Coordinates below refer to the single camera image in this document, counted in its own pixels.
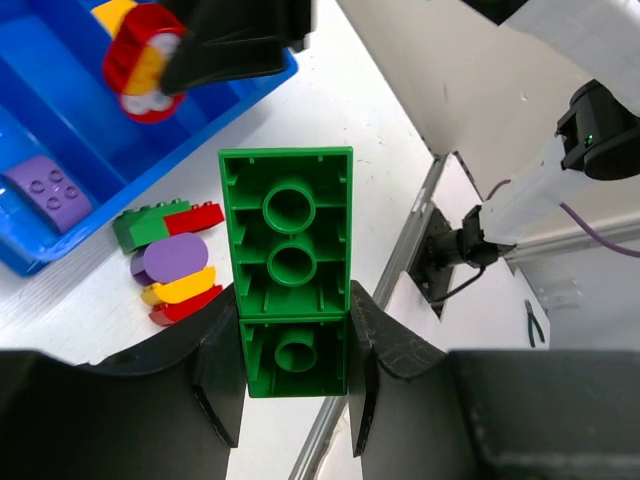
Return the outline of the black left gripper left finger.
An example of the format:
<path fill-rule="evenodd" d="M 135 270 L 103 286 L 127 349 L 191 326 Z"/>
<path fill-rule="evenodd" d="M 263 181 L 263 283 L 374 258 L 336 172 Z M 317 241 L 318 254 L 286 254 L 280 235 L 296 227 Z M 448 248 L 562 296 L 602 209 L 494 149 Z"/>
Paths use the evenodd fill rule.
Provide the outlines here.
<path fill-rule="evenodd" d="M 1 354 L 5 479 L 223 479 L 246 389 L 235 293 L 96 365 Z"/>

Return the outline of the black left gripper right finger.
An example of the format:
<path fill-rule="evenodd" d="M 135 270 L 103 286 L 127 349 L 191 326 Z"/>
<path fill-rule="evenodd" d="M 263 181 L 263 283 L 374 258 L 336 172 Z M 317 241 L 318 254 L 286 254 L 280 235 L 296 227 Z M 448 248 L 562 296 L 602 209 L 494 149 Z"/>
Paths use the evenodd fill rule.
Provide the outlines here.
<path fill-rule="evenodd" d="M 366 479 L 635 479 L 639 356 L 443 352 L 351 285 L 348 406 Z"/>

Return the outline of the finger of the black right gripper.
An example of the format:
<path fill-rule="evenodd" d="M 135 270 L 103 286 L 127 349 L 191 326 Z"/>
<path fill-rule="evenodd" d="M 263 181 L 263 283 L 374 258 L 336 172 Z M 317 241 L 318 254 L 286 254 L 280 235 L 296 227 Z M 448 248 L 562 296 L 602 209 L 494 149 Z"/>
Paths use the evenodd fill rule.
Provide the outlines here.
<path fill-rule="evenodd" d="M 315 27 L 311 0 L 164 1 L 186 28 L 162 74 L 165 94 L 210 83 L 276 75 L 286 52 L 306 48 Z"/>

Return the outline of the red flower brick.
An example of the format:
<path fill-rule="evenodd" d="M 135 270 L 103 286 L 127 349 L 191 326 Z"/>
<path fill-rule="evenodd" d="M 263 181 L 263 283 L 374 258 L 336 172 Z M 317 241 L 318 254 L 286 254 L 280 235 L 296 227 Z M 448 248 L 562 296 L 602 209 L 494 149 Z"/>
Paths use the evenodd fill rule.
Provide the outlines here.
<path fill-rule="evenodd" d="M 138 4 L 122 19 L 103 61 L 103 77 L 132 120 L 154 124 L 171 117 L 183 93 L 166 94 L 161 77 L 186 28 L 158 3 Z"/>

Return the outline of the red yellow purple brick stack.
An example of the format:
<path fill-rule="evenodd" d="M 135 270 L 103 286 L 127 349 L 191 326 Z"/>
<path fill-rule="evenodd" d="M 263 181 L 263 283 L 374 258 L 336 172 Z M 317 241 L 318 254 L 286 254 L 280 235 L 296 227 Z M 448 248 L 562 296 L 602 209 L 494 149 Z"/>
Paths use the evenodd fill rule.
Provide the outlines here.
<path fill-rule="evenodd" d="M 130 273 L 142 287 L 141 299 L 151 308 L 149 318 L 169 327 L 208 305 L 222 291 L 209 250 L 194 233 L 155 241 L 136 252 Z"/>

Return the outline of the green red sloped brick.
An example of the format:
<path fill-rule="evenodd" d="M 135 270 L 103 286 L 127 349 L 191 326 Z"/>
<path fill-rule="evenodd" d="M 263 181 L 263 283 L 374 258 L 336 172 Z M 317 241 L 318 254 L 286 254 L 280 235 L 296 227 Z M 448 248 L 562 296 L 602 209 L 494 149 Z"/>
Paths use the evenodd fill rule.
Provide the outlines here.
<path fill-rule="evenodd" d="M 346 392 L 353 165 L 350 146 L 219 153 L 253 398 Z"/>

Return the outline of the red green long brick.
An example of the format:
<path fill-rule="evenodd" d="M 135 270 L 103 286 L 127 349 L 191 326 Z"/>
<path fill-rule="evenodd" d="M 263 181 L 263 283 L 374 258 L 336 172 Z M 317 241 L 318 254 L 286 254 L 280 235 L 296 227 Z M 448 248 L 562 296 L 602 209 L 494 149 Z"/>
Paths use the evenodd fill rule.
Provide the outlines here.
<path fill-rule="evenodd" d="M 119 246 L 129 254 L 159 240 L 183 233 L 198 233 L 224 221 L 218 203 L 207 201 L 192 205 L 174 199 L 138 210 L 125 210 L 113 222 Z"/>

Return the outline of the yellow oval brick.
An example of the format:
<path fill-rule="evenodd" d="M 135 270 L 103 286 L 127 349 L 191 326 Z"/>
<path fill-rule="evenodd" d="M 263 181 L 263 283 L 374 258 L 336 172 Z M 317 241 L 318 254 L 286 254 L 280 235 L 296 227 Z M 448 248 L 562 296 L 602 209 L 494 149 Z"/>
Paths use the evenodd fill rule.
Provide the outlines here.
<path fill-rule="evenodd" d="M 91 14 L 109 36 L 114 37 L 126 14 L 137 5 L 135 0 L 108 0 L 93 7 Z"/>

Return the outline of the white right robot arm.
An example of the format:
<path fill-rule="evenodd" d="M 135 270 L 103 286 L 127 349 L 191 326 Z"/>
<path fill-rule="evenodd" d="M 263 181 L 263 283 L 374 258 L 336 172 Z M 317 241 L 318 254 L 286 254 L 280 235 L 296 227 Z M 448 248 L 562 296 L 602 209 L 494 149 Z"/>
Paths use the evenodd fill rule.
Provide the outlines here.
<path fill-rule="evenodd" d="M 166 1 L 181 28 L 160 77 L 166 94 L 224 81 L 277 74 L 289 51 L 306 48 L 313 32 L 311 1 Z M 590 73 L 537 159 L 497 185 L 459 229 L 432 240 L 450 263 L 480 264 L 516 247 L 529 228 L 564 207 L 579 189 L 639 172 L 639 90 L 623 76 L 639 42 L 627 1 L 474 1 L 496 25 L 530 33 Z"/>

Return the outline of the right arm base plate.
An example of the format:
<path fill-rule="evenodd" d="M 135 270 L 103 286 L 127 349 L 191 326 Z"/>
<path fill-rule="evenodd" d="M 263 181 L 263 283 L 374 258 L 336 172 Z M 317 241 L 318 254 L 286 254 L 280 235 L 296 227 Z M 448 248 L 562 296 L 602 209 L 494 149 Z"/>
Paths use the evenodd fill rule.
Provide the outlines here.
<path fill-rule="evenodd" d="M 474 206 L 453 229 L 442 212 L 435 208 L 418 244 L 408 273 L 423 298 L 440 317 L 445 302 L 477 281 L 486 268 L 512 247 L 488 242 L 480 226 L 481 206 Z M 454 268 L 466 265 L 477 273 L 457 287 L 451 287 Z"/>

